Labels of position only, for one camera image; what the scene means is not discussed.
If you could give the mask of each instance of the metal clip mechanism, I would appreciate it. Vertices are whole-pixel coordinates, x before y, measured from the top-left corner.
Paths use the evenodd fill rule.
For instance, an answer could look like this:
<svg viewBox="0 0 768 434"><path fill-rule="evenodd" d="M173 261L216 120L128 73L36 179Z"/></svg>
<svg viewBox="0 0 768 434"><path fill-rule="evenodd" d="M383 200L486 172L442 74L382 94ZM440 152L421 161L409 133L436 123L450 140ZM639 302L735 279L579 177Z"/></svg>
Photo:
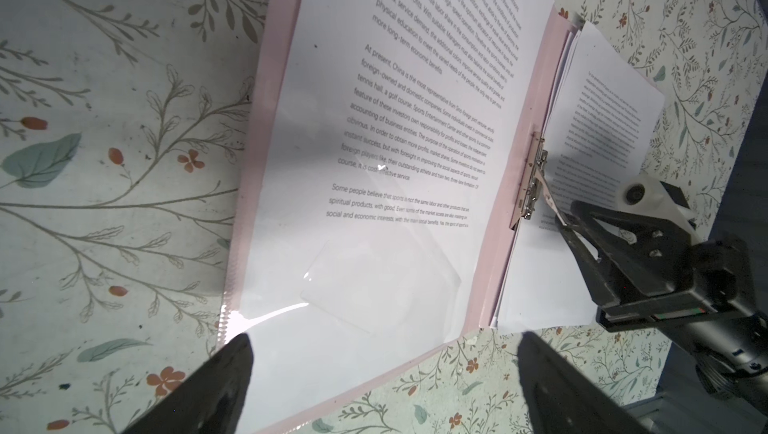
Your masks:
<svg viewBox="0 0 768 434"><path fill-rule="evenodd" d="M544 172L547 162L547 151L544 149L544 138L541 132L533 133L531 148L525 161L522 182L518 190L518 197L514 203L514 213L509 223L510 229L515 229L520 218L530 219L535 210L535 203L539 196L540 181L536 178L536 171Z"/></svg>

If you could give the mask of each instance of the orange flower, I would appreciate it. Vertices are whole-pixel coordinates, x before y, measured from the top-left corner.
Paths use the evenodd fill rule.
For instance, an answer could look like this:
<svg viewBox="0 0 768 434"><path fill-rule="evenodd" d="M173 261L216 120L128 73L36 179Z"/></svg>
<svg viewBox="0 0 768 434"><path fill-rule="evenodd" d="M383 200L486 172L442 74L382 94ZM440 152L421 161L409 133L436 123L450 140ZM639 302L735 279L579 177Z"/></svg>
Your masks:
<svg viewBox="0 0 768 434"><path fill-rule="evenodd" d="M48 427L45 428L47 431L57 431L59 429L63 429L65 427L69 426L69 421L66 419L60 419L57 421L49 422Z"/></svg>
<svg viewBox="0 0 768 434"><path fill-rule="evenodd" d="M116 165L123 164L123 152L120 151L120 149L117 148L110 148L109 151L107 151L107 155L109 156L109 160L112 161Z"/></svg>
<svg viewBox="0 0 768 434"><path fill-rule="evenodd" d="M197 151L194 149L189 150L190 157L187 158L187 156L183 154L179 154L179 157L177 158L178 162L184 164L184 170L186 172L192 172L195 168L197 169L203 169L205 167L205 163L202 161L197 161Z"/></svg>
<svg viewBox="0 0 768 434"><path fill-rule="evenodd" d="M154 390L154 395L161 397L168 394L168 391L174 391L178 386L181 386L181 380L185 377L187 377L187 374L181 371L174 371L173 367L168 366L160 371L159 376L157 374L147 376L147 384L157 386L158 388Z"/></svg>
<svg viewBox="0 0 768 434"><path fill-rule="evenodd" d="M25 118L22 118L22 126L26 129L35 129L38 131L43 131L45 128L48 127L48 121L45 119L40 118L33 118L31 116L27 116Z"/></svg>
<svg viewBox="0 0 768 434"><path fill-rule="evenodd" d="M107 291L109 291L109 294L117 297L122 297L128 294L128 289L122 286L110 286Z"/></svg>
<svg viewBox="0 0 768 434"><path fill-rule="evenodd" d="M456 412L456 414L448 420L451 423L451 429L455 428L462 423L462 415Z"/></svg>
<svg viewBox="0 0 768 434"><path fill-rule="evenodd" d="M467 362L467 371L469 371L470 374L475 372L476 370L480 369L480 364L478 364L478 358L475 357L475 359L469 360Z"/></svg>

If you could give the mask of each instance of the floral pattern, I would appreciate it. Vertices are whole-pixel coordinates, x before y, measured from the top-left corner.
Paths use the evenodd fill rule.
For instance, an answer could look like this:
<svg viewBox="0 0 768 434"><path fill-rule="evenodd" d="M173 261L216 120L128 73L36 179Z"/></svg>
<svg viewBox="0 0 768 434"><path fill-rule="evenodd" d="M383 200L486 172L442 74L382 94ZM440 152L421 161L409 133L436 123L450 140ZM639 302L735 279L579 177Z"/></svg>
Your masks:
<svg viewBox="0 0 768 434"><path fill-rule="evenodd" d="M0 33L0 430L122 431L214 349L268 0L14 0ZM667 96L644 168L707 235L768 60L756 0L555 0ZM542 337L624 404L669 341ZM302 429L530 432L519 336L471 333Z"/></svg>

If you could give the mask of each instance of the black lens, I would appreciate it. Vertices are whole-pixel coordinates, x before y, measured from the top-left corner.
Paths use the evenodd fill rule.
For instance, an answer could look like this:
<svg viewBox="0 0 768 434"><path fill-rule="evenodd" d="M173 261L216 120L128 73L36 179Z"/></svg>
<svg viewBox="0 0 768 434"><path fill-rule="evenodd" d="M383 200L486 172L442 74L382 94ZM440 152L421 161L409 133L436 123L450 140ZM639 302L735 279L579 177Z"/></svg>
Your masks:
<svg viewBox="0 0 768 434"><path fill-rule="evenodd" d="M642 201L645 196L645 186L636 184L627 190L627 194L624 197L627 199L627 204L636 205Z"/></svg>

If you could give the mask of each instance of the open folder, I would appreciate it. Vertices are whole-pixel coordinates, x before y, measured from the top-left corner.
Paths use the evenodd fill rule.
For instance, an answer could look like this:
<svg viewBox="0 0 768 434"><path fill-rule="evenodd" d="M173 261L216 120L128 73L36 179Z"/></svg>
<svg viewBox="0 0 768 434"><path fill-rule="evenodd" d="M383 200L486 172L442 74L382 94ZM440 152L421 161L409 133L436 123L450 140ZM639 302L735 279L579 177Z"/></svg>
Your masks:
<svg viewBox="0 0 768 434"><path fill-rule="evenodd" d="M247 332L254 346L238 432L294 429L494 315L551 321L537 317L561 302L547 290L532 317L514 309L516 283L540 275L519 246L538 231L557 243L545 221L516 221L548 112L559 148L581 150L546 146L556 195L590 201L637 174L628 145L644 154L663 103L553 4L270 0L220 320L220 343ZM579 56L604 59L585 74ZM571 74L594 79L579 95ZM510 253L523 257L507 273ZM589 321L578 268L542 279L560 297L581 285L572 319Z"/></svg>

